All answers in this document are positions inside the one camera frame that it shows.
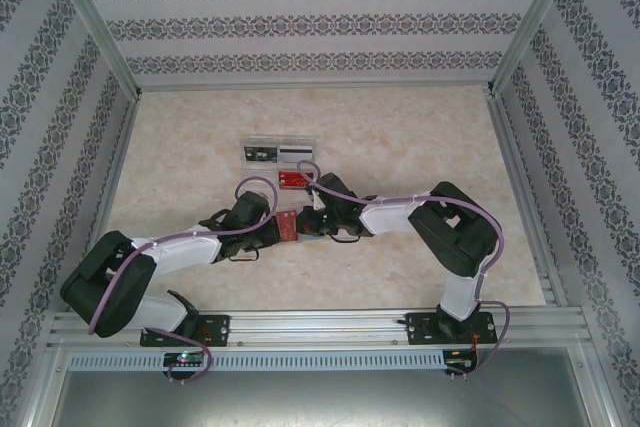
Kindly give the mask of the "aluminium side rail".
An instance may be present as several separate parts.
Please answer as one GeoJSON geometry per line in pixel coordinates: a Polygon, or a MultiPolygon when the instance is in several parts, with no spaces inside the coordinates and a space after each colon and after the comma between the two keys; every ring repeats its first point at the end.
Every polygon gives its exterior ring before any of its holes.
{"type": "Polygon", "coordinates": [[[81,210],[75,218],[73,236],[69,242],[64,266],[61,268],[56,293],[78,266],[86,253],[108,230],[118,183],[121,178],[131,130],[139,106],[134,95],[126,104],[119,102],[112,110],[109,123],[92,160],[90,176],[85,182],[81,210]]]}
{"type": "Polygon", "coordinates": [[[497,137],[507,175],[515,197],[524,232],[538,273],[545,302],[556,307],[568,307],[569,301],[562,288],[555,265],[551,244],[546,237],[538,214],[533,192],[528,183],[525,165],[500,100],[491,94],[485,96],[491,122],[497,137]]]}

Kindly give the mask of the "grey metal sheet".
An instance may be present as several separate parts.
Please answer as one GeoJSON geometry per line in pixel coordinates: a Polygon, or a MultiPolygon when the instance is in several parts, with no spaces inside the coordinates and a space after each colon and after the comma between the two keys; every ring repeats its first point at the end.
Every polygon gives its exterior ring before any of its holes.
{"type": "Polygon", "coordinates": [[[592,427],[569,355],[505,350],[463,381],[437,371],[71,372],[52,427],[592,427]]]}

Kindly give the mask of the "white card with black stripe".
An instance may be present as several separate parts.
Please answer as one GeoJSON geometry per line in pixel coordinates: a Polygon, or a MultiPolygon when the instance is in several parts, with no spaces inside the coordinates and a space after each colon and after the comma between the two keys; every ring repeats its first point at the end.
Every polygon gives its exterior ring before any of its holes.
{"type": "Polygon", "coordinates": [[[278,160],[281,163],[297,164],[300,161],[313,161],[314,148],[303,145],[280,145],[278,147],[278,160]]]}

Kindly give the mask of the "red card with white lettering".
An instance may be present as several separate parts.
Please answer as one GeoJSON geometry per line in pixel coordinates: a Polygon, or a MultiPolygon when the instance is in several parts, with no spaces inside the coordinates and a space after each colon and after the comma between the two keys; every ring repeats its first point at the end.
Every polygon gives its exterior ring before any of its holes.
{"type": "Polygon", "coordinates": [[[304,190],[309,185],[310,179],[314,179],[312,172],[300,173],[293,170],[280,170],[278,172],[278,185],[280,190],[304,190]]]}

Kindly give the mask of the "aluminium frame post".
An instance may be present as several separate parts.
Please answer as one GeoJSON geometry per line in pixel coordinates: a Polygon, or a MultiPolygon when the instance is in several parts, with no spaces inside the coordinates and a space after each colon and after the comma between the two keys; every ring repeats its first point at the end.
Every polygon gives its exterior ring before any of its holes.
{"type": "Polygon", "coordinates": [[[71,1],[120,86],[130,98],[138,99],[141,89],[94,0],[71,1]]]}
{"type": "Polygon", "coordinates": [[[532,0],[527,12],[522,18],[513,39],[509,43],[497,69],[483,89],[486,98],[495,97],[508,83],[512,72],[524,55],[529,42],[535,35],[539,25],[544,20],[553,0],[532,0]]]}

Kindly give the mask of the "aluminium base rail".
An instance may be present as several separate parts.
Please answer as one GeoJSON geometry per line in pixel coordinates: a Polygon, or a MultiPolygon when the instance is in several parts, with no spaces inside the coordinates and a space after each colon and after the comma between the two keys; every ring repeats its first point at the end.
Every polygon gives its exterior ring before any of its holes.
{"type": "MultiPolygon", "coordinates": [[[[510,321],[500,308],[487,309],[496,333],[506,330],[505,347],[565,347],[589,343],[592,335],[576,307],[512,307],[510,321]]],[[[227,348],[355,349],[407,346],[405,310],[230,311],[227,348]]],[[[100,338],[87,333],[84,321],[70,312],[54,316],[47,347],[118,350],[139,345],[141,331],[125,329],[100,338]]]]}

